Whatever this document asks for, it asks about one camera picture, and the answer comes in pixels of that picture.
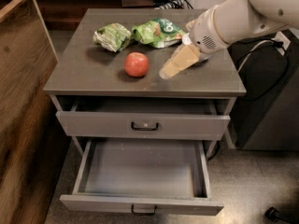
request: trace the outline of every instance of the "apple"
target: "apple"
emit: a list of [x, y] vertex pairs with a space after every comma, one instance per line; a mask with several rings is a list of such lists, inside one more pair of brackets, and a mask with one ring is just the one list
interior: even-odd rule
[[140, 52], [131, 52], [124, 62], [124, 70], [130, 77], [143, 77], [149, 70], [148, 57]]

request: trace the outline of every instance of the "gray tabletop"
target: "gray tabletop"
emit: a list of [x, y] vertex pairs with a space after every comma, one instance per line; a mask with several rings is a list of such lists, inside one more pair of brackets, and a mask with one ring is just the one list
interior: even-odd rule
[[[155, 49], [139, 43], [114, 53], [93, 44], [94, 31], [112, 22], [131, 30], [133, 25], [166, 18], [186, 31], [185, 24], [201, 13], [196, 9], [89, 9], [44, 90], [54, 95], [224, 98], [244, 95], [246, 90], [227, 50], [163, 80], [159, 70], [178, 45]], [[149, 71], [142, 78], [129, 77], [124, 71], [124, 60], [133, 51], [143, 52], [149, 58]]]

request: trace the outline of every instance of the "drawer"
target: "drawer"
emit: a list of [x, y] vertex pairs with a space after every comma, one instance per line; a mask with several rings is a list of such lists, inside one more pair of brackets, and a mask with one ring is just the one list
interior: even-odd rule
[[215, 216], [201, 141], [115, 139], [88, 142], [70, 210]]
[[71, 136], [221, 140], [230, 118], [213, 110], [210, 100], [86, 97], [57, 118]]

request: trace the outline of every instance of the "open drawer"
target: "open drawer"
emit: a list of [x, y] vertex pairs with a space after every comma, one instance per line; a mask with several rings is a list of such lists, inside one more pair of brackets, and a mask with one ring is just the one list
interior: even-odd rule
[[229, 116], [212, 100], [80, 97], [57, 118], [70, 136], [221, 140]]
[[88, 142], [70, 210], [215, 216], [201, 141], [102, 139]]

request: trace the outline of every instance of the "snack package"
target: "snack package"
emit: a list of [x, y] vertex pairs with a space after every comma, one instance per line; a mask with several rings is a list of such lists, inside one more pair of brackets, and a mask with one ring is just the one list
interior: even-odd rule
[[110, 51], [121, 51], [130, 46], [134, 40], [132, 33], [118, 23], [111, 23], [94, 32], [93, 43]]
[[154, 19], [132, 28], [134, 40], [157, 49], [180, 42], [184, 35], [184, 31], [167, 19]]

